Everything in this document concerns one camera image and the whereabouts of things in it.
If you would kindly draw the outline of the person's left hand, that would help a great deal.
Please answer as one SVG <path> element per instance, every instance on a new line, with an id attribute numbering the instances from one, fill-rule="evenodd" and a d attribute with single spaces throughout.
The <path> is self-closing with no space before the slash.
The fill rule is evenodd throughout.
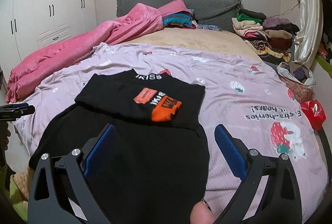
<path id="1" fill-rule="evenodd" d="M 1 131 L 1 156 L 5 159 L 5 151 L 8 149 L 9 137 L 11 133 L 8 129 Z"/>

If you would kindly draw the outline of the person's right hand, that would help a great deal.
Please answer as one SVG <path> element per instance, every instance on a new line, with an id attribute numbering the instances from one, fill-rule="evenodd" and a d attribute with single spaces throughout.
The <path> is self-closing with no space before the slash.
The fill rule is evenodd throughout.
<path id="1" fill-rule="evenodd" d="M 215 220 L 216 217 L 204 199 L 194 205 L 190 214 L 191 224 L 212 224 Z"/>

